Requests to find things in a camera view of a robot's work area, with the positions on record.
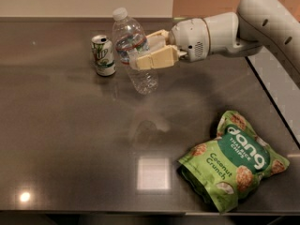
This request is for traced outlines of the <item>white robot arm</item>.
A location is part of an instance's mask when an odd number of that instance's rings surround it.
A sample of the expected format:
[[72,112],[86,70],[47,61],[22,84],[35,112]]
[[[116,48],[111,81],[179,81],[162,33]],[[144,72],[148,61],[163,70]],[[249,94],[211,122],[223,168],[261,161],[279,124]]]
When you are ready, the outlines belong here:
[[132,68],[168,68],[215,54],[246,57],[266,48],[300,81],[300,22],[278,0],[241,0],[235,12],[181,21],[147,38],[150,50],[131,55]]

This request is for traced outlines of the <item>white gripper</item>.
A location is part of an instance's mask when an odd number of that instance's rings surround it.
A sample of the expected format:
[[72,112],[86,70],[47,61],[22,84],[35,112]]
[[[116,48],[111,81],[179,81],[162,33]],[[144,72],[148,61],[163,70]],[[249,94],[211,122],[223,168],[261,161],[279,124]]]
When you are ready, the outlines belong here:
[[170,32],[161,29],[146,37],[151,45],[166,45],[169,41],[172,45],[138,56],[134,63],[138,70],[169,68],[180,58],[195,62],[209,53],[210,38],[204,19],[181,21]]

